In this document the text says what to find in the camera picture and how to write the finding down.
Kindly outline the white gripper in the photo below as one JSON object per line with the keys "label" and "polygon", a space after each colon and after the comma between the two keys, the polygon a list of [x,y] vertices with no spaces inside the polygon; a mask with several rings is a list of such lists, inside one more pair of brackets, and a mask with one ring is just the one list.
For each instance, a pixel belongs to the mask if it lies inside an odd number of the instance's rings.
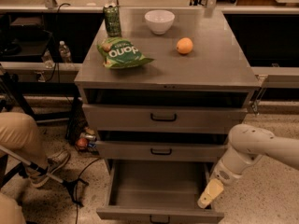
{"label": "white gripper", "polygon": [[208,182],[197,201],[198,206],[202,209],[208,207],[224,191],[223,185],[232,185],[241,177],[242,175],[233,173],[219,160],[210,175],[213,179]]}

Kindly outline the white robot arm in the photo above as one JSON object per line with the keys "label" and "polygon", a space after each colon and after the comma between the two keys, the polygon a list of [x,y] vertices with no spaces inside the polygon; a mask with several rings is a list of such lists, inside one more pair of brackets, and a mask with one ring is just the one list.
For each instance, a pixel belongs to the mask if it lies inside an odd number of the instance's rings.
{"label": "white robot arm", "polygon": [[224,187],[240,179],[243,172],[262,156],[299,169],[299,140],[275,136],[272,132],[248,124],[235,125],[228,133],[228,148],[214,166],[197,204],[205,209]]}

